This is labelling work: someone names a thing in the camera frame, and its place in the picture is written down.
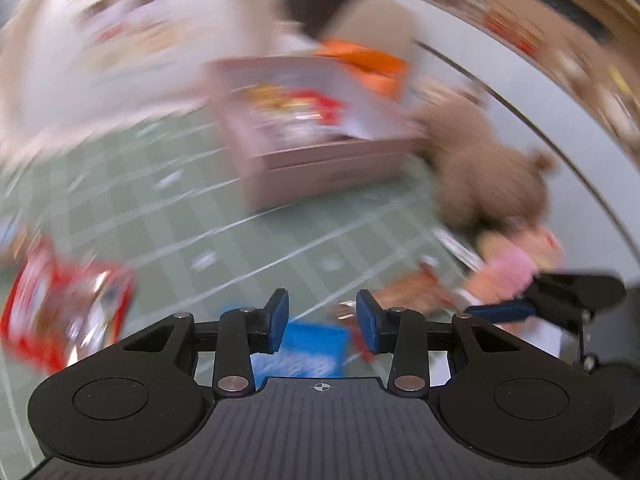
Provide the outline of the blue snack packet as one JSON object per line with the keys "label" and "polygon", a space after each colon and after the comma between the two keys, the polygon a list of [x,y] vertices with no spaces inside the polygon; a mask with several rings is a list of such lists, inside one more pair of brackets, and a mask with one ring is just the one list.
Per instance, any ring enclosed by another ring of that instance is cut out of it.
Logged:
{"label": "blue snack packet", "polygon": [[344,327],[289,322],[276,353],[250,357],[256,386],[271,377],[342,377],[348,344]]}

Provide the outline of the brown shiny snack bar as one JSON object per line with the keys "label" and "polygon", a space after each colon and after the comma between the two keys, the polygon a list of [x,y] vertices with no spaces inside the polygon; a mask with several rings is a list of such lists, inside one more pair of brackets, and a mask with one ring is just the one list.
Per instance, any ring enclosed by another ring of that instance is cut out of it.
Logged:
{"label": "brown shiny snack bar", "polygon": [[[454,308],[450,292],[442,286],[434,268],[426,260],[420,260],[416,270],[411,270],[375,290],[372,295],[383,309],[403,307],[421,312],[425,316]],[[350,342],[363,362],[372,364],[375,357],[367,349],[358,327],[356,302],[342,301],[331,309],[331,313],[338,324],[348,329]]]}

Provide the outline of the red snack bag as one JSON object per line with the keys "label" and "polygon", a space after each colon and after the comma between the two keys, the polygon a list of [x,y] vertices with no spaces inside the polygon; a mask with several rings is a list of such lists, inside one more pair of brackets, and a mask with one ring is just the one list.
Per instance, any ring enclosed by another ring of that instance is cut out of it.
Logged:
{"label": "red snack bag", "polygon": [[64,370],[117,341],[135,290],[126,266],[65,259],[40,238],[6,298],[2,344],[49,373]]}

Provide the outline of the pink plush toy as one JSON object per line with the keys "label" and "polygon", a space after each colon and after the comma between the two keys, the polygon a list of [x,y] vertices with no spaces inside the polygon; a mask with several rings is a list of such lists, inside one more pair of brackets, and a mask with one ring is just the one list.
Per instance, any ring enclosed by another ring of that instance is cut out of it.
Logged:
{"label": "pink plush toy", "polygon": [[480,304],[515,298],[537,273],[559,270],[564,257],[560,242],[545,226],[481,232],[476,251],[483,264],[466,279],[464,290]]}

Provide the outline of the brown plush toy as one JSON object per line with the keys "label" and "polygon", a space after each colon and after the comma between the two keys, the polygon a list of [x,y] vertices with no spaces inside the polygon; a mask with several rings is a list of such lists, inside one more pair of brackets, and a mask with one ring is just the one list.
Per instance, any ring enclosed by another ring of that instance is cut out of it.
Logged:
{"label": "brown plush toy", "polygon": [[446,226],[536,224],[547,212],[553,157],[501,143],[480,104],[450,93],[416,107],[411,119],[420,131],[416,154],[434,170],[435,200]]}

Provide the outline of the green checkered tablecloth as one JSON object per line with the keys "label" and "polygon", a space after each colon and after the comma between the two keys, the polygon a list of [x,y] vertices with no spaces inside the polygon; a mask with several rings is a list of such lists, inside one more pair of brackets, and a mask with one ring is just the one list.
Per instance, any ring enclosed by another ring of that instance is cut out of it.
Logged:
{"label": "green checkered tablecloth", "polygon": [[329,324],[338,304],[419,261],[457,284],[434,234],[432,187],[409,159],[390,182],[253,212],[213,119],[195,112],[3,166],[1,213],[50,234],[63,255],[131,266],[126,333],[178,311],[207,321],[259,307],[279,287],[293,321]]}

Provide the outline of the pink cardboard box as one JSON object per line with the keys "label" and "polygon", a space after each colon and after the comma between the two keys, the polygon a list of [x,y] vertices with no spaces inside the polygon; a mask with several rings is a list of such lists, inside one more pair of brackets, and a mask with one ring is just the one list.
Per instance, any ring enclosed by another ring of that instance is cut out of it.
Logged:
{"label": "pink cardboard box", "polygon": [[[364,88],[330,58],[225,58],[207,64],[205,83],[208,104],[253,210],[388,180],[419,140],[394,101]],[[346,112],[334,127],[264,119],[241,94],[253,84],[318,90],[344,101]]]}

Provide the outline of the orange snack bag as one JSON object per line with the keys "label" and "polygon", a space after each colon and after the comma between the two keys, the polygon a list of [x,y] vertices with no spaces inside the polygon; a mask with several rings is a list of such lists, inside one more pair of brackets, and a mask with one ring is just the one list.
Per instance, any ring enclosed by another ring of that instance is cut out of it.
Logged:
{"label": "orange snack bag", "polygon": [[344,40],[322,41],[314,55],[337,60],[367,89],[395,101],[401,97],[410,68],[401,58]]}

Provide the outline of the wooden shelf with items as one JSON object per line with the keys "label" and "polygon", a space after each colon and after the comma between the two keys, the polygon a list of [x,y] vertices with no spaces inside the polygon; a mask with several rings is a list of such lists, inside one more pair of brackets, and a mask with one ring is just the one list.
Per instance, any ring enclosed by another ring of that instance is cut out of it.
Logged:
{"label": "wooden shelf with items", "polygon": [[427,0],[510,42],[639,151],[639,5],[634,0]]}

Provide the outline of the beige chair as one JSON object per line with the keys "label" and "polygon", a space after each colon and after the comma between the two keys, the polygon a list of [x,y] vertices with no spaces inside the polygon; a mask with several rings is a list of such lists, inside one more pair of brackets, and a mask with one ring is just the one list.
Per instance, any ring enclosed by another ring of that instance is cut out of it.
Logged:
{"label": "beige chair", "polygon": [[408,61],[414,36],[410,10],[392,0],[348,0],[320,32],[320,39],[341,40]]}

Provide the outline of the white food cover tent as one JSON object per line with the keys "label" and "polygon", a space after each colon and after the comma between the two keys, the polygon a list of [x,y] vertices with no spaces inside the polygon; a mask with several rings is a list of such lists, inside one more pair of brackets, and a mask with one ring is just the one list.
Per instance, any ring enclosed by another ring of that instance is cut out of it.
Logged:
{"label": "white food cover tent", "polygon": [[276,0],[1,0],[1,168],[195,110],[218,58],[313,47]]}

